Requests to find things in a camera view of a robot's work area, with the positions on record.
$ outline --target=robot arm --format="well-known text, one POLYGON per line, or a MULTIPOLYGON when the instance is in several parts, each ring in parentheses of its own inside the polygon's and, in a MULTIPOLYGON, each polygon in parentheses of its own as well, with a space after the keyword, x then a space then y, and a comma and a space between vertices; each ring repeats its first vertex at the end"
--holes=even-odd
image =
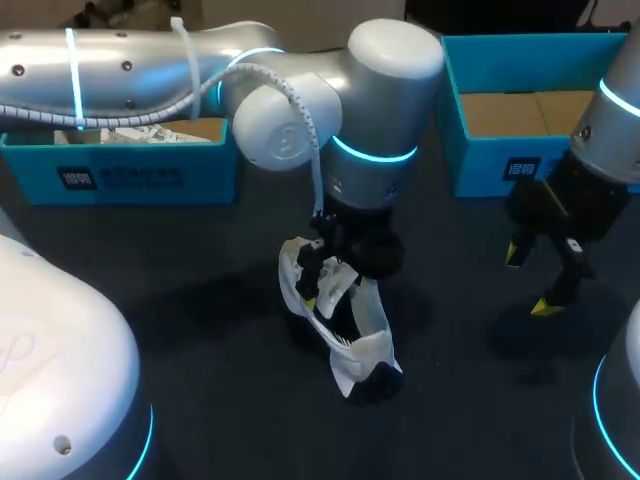
POLYGON ((640 25, 629 33, 569 141, 569 150, 544 180, 518 182, 507 210, 519 225, 507 264, 522 265, 536 236, 548 235, 563 270, 532 313, 548 315, 575 298, 594 276, 584 246, 601 240, 640 183, 640 25))
POLYGON ((174 27, 5 33, 0 131, 226 117, 258 167, 286 170, 311 157, 322 239, 307 252, 311 277, 327 256, 373 278, 397 271, 391 208, 444 64, 438 40, 380 19, 358 26, 344 49, 289 54, 255 22, 191 34, 174 27))

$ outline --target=blue label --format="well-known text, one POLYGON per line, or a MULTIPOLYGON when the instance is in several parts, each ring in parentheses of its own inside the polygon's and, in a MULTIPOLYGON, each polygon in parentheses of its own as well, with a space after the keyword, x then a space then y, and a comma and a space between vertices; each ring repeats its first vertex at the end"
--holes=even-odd
POLYGON ((534 178, 540 166, 540 157, 513 157, 507 162, 502 180, 505 182, 521 178, 534 178))

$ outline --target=screw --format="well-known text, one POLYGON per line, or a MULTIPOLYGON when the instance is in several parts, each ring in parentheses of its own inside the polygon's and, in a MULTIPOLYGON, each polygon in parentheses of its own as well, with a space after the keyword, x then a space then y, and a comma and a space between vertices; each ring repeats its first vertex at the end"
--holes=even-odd
POLYGON ((22 65, 14 65, 11 67, 11 73, 13 73, 16 77, 21 77, 24 75, 24 67, 22 65))
POLYGON ((580 132, 580 138, 583 140, 589 140, 589 138, 591 138, 591 127, 584 127, 580 132))

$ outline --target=cable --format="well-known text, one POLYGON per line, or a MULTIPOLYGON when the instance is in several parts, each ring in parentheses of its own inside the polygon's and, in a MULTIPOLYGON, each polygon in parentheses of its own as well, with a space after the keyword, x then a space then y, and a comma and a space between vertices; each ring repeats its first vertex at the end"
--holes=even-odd
POLYGON ((191 73, 191 87, 193 91, 193 102, 191 103, 191 121, 200 118, 200 64, 196 55, 195 48, 189 32, 184 28, 184 22, 180 17, 171 17, 171 28, 174 32, 180 34, 182 43, 187 51, 187 59, 189 60, 189 71, 191 73))
POLYGON ((598 3, 600 0, 593 0, 593 5, 591 6, 591 11, 589 12, 589 16, 587 17, 587 21, 584 24, 588 27, 593 27, 593 16, 596 13, 596 8, 598 8, 598 3))
MULTIPOLYGON (((307 131, 307 136, 309 137, 309 144, 311 146, 311 174, 315 196, 313 216, 322 216, 324 214, 324 188, 322 183, 322 170, 320 164, 320 146, 318 144, 316 127, 313 123, 313 119, 311 118, 309 109, 302 101, 300 95, 298 95, 297 92, 286 81, 282 80, 274 71, 263 67, 262 65, 256 65, 253 63, 239 63, 225 68, 220 73, 217 73, 202 85, 200 85, 200 95, 205 94, 207 90, 209 90, 214 85, 217 85, 225 77, 238 72, 254 75, 264 80, 267 85, 275 88, 280 93, 285 95, 289 100, 291 106, 293 106, 300 117, 302 117, 302 121, 304 122, 307 131)), ((84 127, 89 129, 139 127, 142 125, 160 123, 175 116, 179 112, 182 112, 189 105, 191 105, 194 102, 194 97, 195 95, 192 92, 170 107, 163 108, 149 114, 136 115, 131 117, 76 118, 70 115, 58 115, 54 113, 40 112, 26 108, 16 108, 8 105, 0 105, 0 116, 10 118, 13 117, 20 120, 28 120, 32 122, 46 123, 49 125, 58 125, 64 127, 84 127)))

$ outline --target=blue light ring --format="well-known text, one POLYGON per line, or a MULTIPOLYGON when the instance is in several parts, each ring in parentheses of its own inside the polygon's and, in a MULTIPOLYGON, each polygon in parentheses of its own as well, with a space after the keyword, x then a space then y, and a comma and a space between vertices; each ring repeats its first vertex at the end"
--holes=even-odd
MULTIPOLYGON (((267 52, 284 53, 284 50, 281 50, 279 48, 274 48, 274 47, 252 48, 250 50, 246 50, 246 51, 240 53, 239 55, 236 55, 235 57, 233 57, 231 59, 231 61, 229 62, 229 64, 227 65, 227 68, 233 67, 235 64, 237 64, 241 60, 244 60, 245 58, 247 58, 247 57, 249 57, 249 56, 251 56, 251 55, 253 55, 255 53, 267 53, 267 52)), ((218 98, 218 106, 222 107, 222 82, 218 82, 217 98, 218 98)))
POLYGON ((135 467, 133 467, 133 470, 131 470, 131 473, 125 480, 133 480, 135 478, 135 476, 138 474, 138 472, 142 468, 142 465, 144 464, 147 453, 149 453, 149 447, 151 446, 151 438, 153 437, 153 406, 151 406, 150 408, 151 408, 151 415, 149 419, 149 433, 147 433, 147 441, 144 444, 144 449, 140 454, 140 458, 138 458, 138 462, 136 463, 135 467))
POLYGON ((602 423, 602 418, 600 418, 600 410, 598 409, 597 388, 598 388, 598 378, 600 376, 600 369, 602 368, 602 364, 604 363, 605 358, 606 357, 603 357, 602 360, 600 361, 600 365, 598 365, 598 370, 596 371, 596 376, 593 380, 593 411, 596 415, 596 421, 598 422, 598 427, 600 428, 602 437, 604 438, 604 441, 607 443, 609 450, 611 450, 611 453, 613 453, 613 455, 616 457, 618 462, 620 462, 620 464, 629 473, 629 475, 631 475, 635 480, 640 480, 640 475, 638 475, 638 473, 636 473, 636 471, 631 467, 631 465, 627 463, 627 461, 624 459, 622 454, 620 454, 618 449, 615 447, 615 445, 611 441, 611 438, 609 438, 609 434, 607 433, 607 430, 604 428, 604 424, 602 423))
POLYGON ((607 97, 613 103, 618 105, 620 108, 622 108, 623 110, 626 110, 627 112, 629 112, 632 115, 635 115, 636 117, 640 117, 640 108, 634 107, 633 105, 631 105, 630 103, 624 101, 618 95, 613 93, 609 89, 609 87, 607 87, 607 85, 604 83, 604 78, 602 80, 600 80, 600 90, 602 91, 602 93, 604 94, 605 97, 607 97))
POLYGON ((366 160, 368 162, 378 162, 378 163, 404 162, 404 161, 410 159, 418 151, 418 147, 415 147, 409 153, 405 153, 404 155, 397 155, 397 156, 393 156, 393 157, 381 157, 381 156, 377 156, 377 155, 370 155, 368 153, 360 152, 360 151, 350 147, 346 143, 344 143, 338 137, 334 136, 333 137, 333 141, 335 142, 336 145, 338 145, 338 147, 340 147, 342 150, 347 152, 349 155, 352 155, 354 157, 360 158, 362 160, 366 160))

